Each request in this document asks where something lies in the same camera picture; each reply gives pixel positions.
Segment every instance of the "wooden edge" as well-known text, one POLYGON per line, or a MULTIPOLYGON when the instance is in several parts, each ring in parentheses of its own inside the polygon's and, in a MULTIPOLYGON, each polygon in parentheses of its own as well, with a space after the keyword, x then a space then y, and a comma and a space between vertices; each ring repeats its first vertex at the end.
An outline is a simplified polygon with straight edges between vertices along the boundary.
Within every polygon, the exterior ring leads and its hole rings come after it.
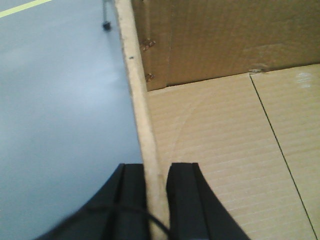
MULTIPOLYGON (((148 109, 146 80, 133 8, 131 0, 115 0, 114 3, 144 165, 147 207, 152 215, 168 227, 169 207, 165 178, 159 165, 157 145, 148 109)), ((150 230, 154 240, 167 238, 154 223, 150 225, 150 230)))

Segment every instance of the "cardboard seam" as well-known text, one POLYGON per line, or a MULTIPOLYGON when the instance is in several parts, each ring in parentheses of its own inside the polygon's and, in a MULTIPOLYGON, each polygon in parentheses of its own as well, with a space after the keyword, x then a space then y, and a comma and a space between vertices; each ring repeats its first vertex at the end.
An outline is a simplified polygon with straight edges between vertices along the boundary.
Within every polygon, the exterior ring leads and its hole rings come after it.
POLYGON ((287 167, 287 169, 288 169, 288 171, 289 171, 289 174, 290 174, 290 176, 291 176, 291 179, 292 179, 292 182, 293 182, 293 184, 294 184, 294 187, 295 187, 295 189, 296 189, 296 191, 297 191, 297 193, 298 193, 298 195, 299 195, 301 204, 302 204, 303 209, 304 209, 304 211, 305 211, 305 214, 306 214, 306 216, 307 216, 307 218, 308 218, 308 221, 309 221, 310 226, 311 226, 311 228, 312 228, 312 231, 313 231, 313 234, 314 234, 314 236, 315 236, 315 239, 318 240, 318 236, 317 236, 316 231, 315 231, 315 228, 314 228, 314 226, 313 226, 313 224, 312 224, 312 222, 311 222, 311 219, 310 219, 309 213, 308 213, 308 211, 307 211, 307 208, 306 208, 306 206, 305 206, 305 203, 304 203, 304 201, 303 201, 303 199, 302 199, 302 196, 301 196, 301 194, 300 194, 300 192, 299 192, 299 189, 298 189, 298 186, 297 186, 296 181, 295 181, 295 179, 294 179, 294 176, 293 176, 293 174, 292 174, 292 172, 291 172, 291 169, 290 169, 289 164, 288 164, 288 162, 287 162, 287 160, 286 160, 286 157, 285 157, 285 155, 284 155, 284 152, 283 152, 283 150, 282 150, 282 148, 281 148, 281 146, 280 146, 280 142, 279 142, 279 140, 278 140, 278 137, 277 137, 277 135, 276 135, 276 132, 275 132, 275 130, 274 130, 272 124, 271 124, 271 121, 270 121, 270 119, 269 119, 269 116, 268 116, 268 114, 267 114, 267 111, 266 111, 266 109, 265 109, 265 106, 264 106, 264 104, 263 104, 263 102, 262 102, 262 99, 261 99, 261 97, 260 97, 260 95, 259 95, 259 92, 258 92, 258 90, 257 90, 257 88, 256 88, 255 82, 254 82, 254 80, 252 79, 250 73, 249 73, 249 78, 250 78, 251 83, 252 83, 252 86, 253 86, 253 88, 254 88, 254 90, 255 90, 255 92, 256 92, 256 95, 257 95, 257 97, 258 97, 258 99, 259 99, 259 101, 260 101, 260 104, 261 104, 261 106, 262 106, 262 109, 263 109, 263 111, 264 111, 264 114, 265 114, 265 116, 266 116, 266 119, 268 120, 268 123, 269 123, 269 125, 270 125, 271 130, 272 130, 272 133, 273 133, 273 135, 274 135, 275 141, 276 141, 276 143, 277 143, 277 145, 278 145, 278 148, 279 148, 279 150, 280 150, 280 152, 281 152, 282 158, 283 158, 283 160, 284 160, 284 162, 285 162, 285 165, 286 165, 286 167, 287 167))

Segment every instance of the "metal leg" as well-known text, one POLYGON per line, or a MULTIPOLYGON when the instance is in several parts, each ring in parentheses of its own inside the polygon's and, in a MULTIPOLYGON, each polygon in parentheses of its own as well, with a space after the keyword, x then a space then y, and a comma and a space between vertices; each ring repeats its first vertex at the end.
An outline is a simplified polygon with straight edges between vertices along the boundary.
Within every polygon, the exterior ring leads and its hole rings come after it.
POLYGON ((107 1, 108 0, 102 0, 102 13, 103 13, 103 24, 102 27, 105 31, 111 30, 111 22, 107 19, 107 1))

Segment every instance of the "black cable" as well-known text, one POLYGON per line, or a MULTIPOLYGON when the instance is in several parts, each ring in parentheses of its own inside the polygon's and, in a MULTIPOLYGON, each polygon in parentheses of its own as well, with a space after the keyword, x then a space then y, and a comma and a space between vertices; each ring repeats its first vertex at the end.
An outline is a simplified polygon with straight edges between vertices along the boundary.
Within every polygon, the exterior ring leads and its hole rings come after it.
POLYGON ((73 215, 67 217, 65 220, 63 220, 61 223, 59 223, 54 229, 52 229, 50 232, 45 234, 46 237, 58 237, 60 234, 62 234, 67 228, 69 228, 71 225, 75 224, 76 222, 80 221, 82 218, 87 217, 88 215, 94 214, 94 213, 102 213, 102 212, 133 212, 136 214, 143 214, 147 219, 152 220, 169 238, 169 240, 177 240, 176 237, 174 237, 173 233, 155 216, 147 212, 146 210, 138 207, 133 206, 126 206, 121 204, 98 204, 98 205, 88 205, 81 208, 79 211, 74 213, 73 215))

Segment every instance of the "cardboard wall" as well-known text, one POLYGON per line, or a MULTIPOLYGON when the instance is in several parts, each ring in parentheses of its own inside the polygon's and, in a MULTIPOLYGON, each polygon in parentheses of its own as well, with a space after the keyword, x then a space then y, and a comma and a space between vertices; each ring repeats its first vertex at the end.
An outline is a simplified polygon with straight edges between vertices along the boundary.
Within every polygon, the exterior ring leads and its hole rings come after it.
POLYGON ((132 0, 147 89, 320 63, 318 0, 132 0))

